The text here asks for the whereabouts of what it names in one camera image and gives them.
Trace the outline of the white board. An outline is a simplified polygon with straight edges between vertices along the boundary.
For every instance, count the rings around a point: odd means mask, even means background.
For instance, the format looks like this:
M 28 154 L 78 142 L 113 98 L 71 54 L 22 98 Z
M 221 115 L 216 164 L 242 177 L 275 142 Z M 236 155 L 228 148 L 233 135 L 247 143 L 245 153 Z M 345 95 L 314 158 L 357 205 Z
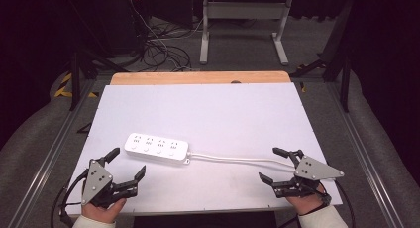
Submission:
M 139 194 L 123 210 L 130 215 L 282 208 L 286 200 L 259 173 L 286 181 L 294 167 L 272 149 L 325 159 L 291 83 L 109 85 L 74 172 L 122 148 L 132 133 L 185 141 L 192 158 L 180 165 L 122 152 L 108 164 L 116 182 L 146 166 Z

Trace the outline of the person's left hand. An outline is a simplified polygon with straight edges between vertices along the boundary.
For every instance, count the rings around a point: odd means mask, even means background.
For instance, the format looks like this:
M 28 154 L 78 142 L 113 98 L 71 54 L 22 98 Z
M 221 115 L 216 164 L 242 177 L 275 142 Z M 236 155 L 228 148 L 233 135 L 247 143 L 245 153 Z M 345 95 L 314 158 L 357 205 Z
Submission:
M 126 198 L 121 198 L 107 209 L 88 203 L 82 207 L 81 214 L 86 218 L 98 222 L 112 224 L 124 208 L 126 202 Z

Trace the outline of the white power strip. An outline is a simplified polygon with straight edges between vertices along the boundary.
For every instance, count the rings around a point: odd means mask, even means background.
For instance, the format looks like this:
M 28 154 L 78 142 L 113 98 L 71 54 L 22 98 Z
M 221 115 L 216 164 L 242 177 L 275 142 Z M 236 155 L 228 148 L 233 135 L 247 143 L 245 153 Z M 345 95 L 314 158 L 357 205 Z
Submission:
M 144 159 L 177 164 L 189 163 L 189 145 L 184 141 L 132 133 L 126 140 L 124 149 L 129 155 Z

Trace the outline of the dark equipment box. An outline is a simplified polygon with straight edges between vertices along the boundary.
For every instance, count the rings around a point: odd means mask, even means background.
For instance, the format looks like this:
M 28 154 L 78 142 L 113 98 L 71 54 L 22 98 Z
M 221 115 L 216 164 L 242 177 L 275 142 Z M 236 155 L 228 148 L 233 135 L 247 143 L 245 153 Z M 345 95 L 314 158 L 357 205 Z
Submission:
M 116 55 L 142 54 L 145 48 L 145 26 L 131 0 L 97 1 L 110 51 Z

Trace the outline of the person's right hand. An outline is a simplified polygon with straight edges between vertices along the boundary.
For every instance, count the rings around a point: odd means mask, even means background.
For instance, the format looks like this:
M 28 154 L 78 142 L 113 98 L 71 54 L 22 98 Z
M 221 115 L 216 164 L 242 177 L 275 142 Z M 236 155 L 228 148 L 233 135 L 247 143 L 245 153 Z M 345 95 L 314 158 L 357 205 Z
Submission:
M 301 217 L 320 215 L 325 213 L 328 209 L 328 205 L 318 193 L 307 196 L 290 196 L 287 197 L 286 200 Z

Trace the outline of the yellow black hazard tape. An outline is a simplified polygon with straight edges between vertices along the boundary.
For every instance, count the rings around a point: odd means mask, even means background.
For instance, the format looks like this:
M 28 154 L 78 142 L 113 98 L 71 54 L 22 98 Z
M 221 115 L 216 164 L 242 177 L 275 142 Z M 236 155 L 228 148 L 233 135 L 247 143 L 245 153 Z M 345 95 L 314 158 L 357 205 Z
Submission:
M 54 97 L 72 97 L 71 90 L 67 90 L 67 87 L 69 86 L 71 80 L 71 72 L 67 72 L 65 77 L 62 79 L 57 91 L 54 94 Z M 99 97 L 99 92 L 90 92 L 88 94 L 89 98 L 97 98 Z

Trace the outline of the black metal stand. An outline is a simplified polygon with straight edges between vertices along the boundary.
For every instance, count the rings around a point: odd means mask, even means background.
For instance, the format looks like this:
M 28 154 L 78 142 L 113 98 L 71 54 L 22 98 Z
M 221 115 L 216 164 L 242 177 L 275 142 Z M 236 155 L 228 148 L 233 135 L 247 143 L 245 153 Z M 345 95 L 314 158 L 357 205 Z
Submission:
M 349 112 L 348 97 L 351 69 L 350 61 L 346 52 L 345 33 L 353 4 L 353 0 L 346 1 L 343 9 L 336 19 L 336 23 L 323 52 L 319 54 L 319 58 L 308 65 L 300 66 L 295 72 L 289 75 L 291 78 L 298 78 L 317 67 L 321 67 L 322 65 L 325 66 L 325 71 L 322 74 L 322 78 L 325 82 L 332 82 L 339 74 L 341 74 L 342 78 L 339 99 L 340 104 L 346 113 Z
M 101 67 L 114 72 L 126 72 L 121 66 L 100 56 L 82 44 L 76 44 L 73 47 L 73 54 L 70 60 L 71 111 L 81 102 L 80 75 L 83 74 L 88 80 L 95 79 L 98 75 L 98 69 Z

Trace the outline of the grey metal table frame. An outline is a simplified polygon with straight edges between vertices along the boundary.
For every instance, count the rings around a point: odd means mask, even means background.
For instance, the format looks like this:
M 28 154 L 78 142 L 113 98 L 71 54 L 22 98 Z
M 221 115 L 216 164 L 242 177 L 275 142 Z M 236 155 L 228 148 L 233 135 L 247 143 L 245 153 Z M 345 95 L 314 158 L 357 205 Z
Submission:
M 271 34 L 278 58 L 282 65 L 288 65 L 289 61 L 282 44 L 282 35 L 288 19 L 292 0 L 284 0 L 280 3 L 257 3 L 257 2 L 218 2 L 203 0 L 202 3 L 202 37 L 199 62 L 208 62 L 209 51 L 209 25 L 210 19 L 255 19 L 255 20 L 278 20 L 279 26 L 276 32 Z

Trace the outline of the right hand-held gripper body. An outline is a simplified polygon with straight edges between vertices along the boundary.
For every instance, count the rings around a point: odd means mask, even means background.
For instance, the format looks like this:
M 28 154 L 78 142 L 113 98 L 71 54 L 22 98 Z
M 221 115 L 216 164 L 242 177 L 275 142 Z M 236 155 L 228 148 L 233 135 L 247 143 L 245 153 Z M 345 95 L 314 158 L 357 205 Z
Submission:
M 343 177 L 345 173 L 308 156 L 290 156 L 295 171 L 290 181 L 274 182 L 272 188 L 277 198 L 304 197 L 322 193 L 318 190 L 323 179 Z

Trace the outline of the aluminium rail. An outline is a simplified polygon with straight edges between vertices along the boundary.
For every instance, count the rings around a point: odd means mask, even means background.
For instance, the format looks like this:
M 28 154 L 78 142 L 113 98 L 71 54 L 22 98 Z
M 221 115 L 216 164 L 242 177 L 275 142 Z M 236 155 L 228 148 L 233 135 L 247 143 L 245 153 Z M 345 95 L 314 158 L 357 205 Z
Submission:
M 341 104 L 338 89 L 330 82 L 326 83 L 326 87 L 338 107 L 341 118 L 346 125 L 346 129 L 350 135 L 350 141 L 353 145 L 354 153 L 356 154 L 359 164 L 364 171 L 370 190 L 378 203 L 387 225 L 390 228 L 405 228 L 393 202 L 390 199 L 389 193 L 387 192 L 384 183 L 377 172 L 376 167 L 368 155 L 365 144 L 363 143 L 350 114 L 344 110 L 344 107 Z
M 48 178 L 53 170 L 54 164 L 56 163 L 63 149 L 63 145 L 68 137 L 69 130 L 74 124 L 74 121 L 78 116 L 80 108 L 83 105 L 86 98 L 88 97 L 88 94 L 91 91 L 94 83 L 94 79 L 87 79 L 81 86 L 80 91 L 78 92 L 79 98 L 74 97 L 76 102 L 71 105 L 71 110 L 69 110 L 66 113 L 64 121 L 61 124 L 61 127 L 59 128 L 56 137 L 54 138 L 52 145 L 48 150 L 48 153 L 46 154 L 43 162 L 41 163 L 41 166 L 35 173 L 34 178 L 29 188 L 27 189 L 24 198 L 20 202 L 20 205 L 18 206 L 7 228 L 22 228 L 25 224 L 46 182 L 48 181 Z

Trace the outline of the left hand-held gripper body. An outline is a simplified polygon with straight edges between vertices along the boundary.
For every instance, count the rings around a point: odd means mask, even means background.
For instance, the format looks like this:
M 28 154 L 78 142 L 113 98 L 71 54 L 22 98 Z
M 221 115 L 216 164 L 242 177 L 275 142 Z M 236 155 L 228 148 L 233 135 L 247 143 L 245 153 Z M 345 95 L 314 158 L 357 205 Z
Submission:
M 82 191 L 81 204 L 108 208 L 121 198 L 133 196 L 133 191 L 124 184 L 113 182 L 113 176 L 105 169 L 105 163 L 92 160 Z

